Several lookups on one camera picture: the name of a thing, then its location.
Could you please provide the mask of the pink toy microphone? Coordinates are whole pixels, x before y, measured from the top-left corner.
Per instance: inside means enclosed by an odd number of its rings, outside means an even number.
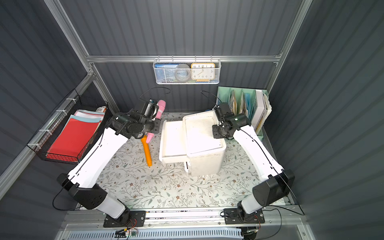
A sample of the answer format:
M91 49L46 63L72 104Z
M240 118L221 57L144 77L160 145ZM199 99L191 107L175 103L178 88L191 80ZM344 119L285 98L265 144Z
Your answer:
M161 119L162 117L162 114L165 110L165 107L166 107L166 102L164 100L159 100L158 103L157 103L157 106L159 107L159 109L157 110L157 114L156 114L156 117L155 119ZM147 134L147 140L146 140L146 143L149 144L152 140L152 138L154 137L155 134L153 133L148 133Z

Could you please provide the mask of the white plastic drawer cabinet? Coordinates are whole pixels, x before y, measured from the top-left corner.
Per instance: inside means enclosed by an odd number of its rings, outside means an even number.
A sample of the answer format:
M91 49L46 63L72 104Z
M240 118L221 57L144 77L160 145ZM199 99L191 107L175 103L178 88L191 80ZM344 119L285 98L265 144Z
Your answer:
M213 136L212 126L217 124L217 116L212 110L183 117L188 168L192 177L215 175L221 170L227 145L224 139Z

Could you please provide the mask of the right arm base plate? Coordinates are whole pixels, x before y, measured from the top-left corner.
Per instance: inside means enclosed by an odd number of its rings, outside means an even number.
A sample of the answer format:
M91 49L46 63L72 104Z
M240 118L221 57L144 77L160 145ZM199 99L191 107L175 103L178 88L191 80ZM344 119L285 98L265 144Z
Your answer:
M220 216L224 218L226 225L238 224L264 224L265 218L262 210L246 214L237 208L227 208L221 211Z

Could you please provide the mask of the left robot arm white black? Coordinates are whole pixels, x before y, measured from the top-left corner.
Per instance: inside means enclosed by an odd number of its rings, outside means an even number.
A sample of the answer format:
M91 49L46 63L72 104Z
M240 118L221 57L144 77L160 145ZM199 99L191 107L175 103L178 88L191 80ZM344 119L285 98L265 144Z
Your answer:
M115 153L130 138L141 140L148 166L152 165L149 144L160 131L164 100L142 101L138 110L116 113L106 123L102 135L85 158L68 174L60 174L62 188L82 207L98 210L120 224L130 220L130 209L97 184L97 179Z

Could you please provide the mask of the white pulled out drawer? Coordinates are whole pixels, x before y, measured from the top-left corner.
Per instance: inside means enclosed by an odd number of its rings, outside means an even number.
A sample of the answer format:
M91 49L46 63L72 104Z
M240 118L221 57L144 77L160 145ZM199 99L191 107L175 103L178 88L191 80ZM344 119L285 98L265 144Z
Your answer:
M186 153L182 121L164 121L161 132L159 160L164 165L189 161Z

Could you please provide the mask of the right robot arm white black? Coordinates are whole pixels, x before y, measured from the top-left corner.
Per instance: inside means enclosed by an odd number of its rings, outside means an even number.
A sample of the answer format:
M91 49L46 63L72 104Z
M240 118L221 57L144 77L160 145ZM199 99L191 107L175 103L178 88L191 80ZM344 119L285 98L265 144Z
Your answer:
M285 170L268 152L258 138L254 127L245 114L235 115L228 104L213 108L219 123L212 126L215 139L235 139L253 163L260 184L252 188L252 193L238 203L238 215L246 218L291 192L295 175Z

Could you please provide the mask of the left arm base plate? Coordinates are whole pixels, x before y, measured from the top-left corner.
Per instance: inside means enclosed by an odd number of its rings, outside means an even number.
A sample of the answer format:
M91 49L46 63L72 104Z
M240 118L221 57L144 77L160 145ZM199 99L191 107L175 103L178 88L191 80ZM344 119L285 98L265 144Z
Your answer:
M104 220L104 228L117 228L117 227L143 227L146 219L146 211L131 211L125 210L117 219L106 215Z

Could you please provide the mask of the orange toy microphone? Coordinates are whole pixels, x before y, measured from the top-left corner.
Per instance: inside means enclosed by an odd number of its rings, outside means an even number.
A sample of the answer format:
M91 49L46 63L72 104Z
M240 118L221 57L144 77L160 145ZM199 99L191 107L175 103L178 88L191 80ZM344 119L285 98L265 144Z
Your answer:
M153 165L153 162L152 162L150 148L149 148L149 145L147 143L147 136L146 135L143 136L143 138L141 139L141 142L142 142L142 145L144 148L144 153L145 153L147 165L149 167L151 167Z

